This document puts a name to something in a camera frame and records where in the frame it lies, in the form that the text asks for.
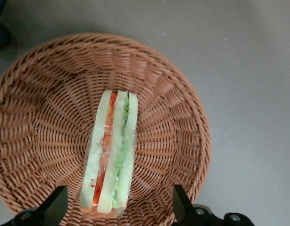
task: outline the woven basket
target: woven basket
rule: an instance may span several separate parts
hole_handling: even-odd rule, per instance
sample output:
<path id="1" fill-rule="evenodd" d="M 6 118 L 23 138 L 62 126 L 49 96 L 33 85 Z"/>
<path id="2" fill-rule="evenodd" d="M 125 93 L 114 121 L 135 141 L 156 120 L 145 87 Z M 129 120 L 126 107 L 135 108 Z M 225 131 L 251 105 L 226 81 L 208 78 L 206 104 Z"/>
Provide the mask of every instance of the woven basket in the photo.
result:
<path id="1" fill-rule="evenodd" d="M 138 144 L 121 219 L 86 221 L 79 211 L 83 161 L 105 89 L 138 95 Z M 210 164 L 208 121 L 189 81 L 153 48 L 84 33 L 47 42 L 0 79 L 0 197 L 18 213 L 68 186 L 61 225 L 170 225 L 172 186 L 195 201 Z"/>

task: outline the wicker basket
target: wicker basket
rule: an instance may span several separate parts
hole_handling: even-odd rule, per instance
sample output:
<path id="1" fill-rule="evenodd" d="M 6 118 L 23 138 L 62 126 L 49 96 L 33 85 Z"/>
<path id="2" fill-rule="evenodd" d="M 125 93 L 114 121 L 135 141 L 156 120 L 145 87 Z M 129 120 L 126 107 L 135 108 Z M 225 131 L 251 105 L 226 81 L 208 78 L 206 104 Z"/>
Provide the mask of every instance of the wicker basket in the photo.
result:
<path id="1" fill-rule="evenodd" d="M 128 208 L 86 221 L 79 211 L 87 140 L 105 89 L 139 98 Z M 61 225 L 170 225 L 172 186 L 195 201 L 210 164 L 208 121 L 197 93 L 156 50 L 121 36 L 84 33 L 47 42 L 0 79 L 0 196 L 17 213 L 68 186 Z"/>

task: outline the sandwich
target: sandwich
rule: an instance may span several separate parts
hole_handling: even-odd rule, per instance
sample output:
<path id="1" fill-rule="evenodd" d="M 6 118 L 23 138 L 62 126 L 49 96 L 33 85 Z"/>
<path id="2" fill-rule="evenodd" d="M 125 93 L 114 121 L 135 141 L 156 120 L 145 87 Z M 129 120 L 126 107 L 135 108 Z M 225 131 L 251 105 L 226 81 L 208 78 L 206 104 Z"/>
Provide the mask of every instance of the sandwich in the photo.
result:
<path id="1" fill-rule="evenodd" d="M 134 93 L 104 91 L 85 153 L 80 195 L 80 210 L 91 218 L 116 218 L 126 209 L 136 149 L 137 112 Z"/>

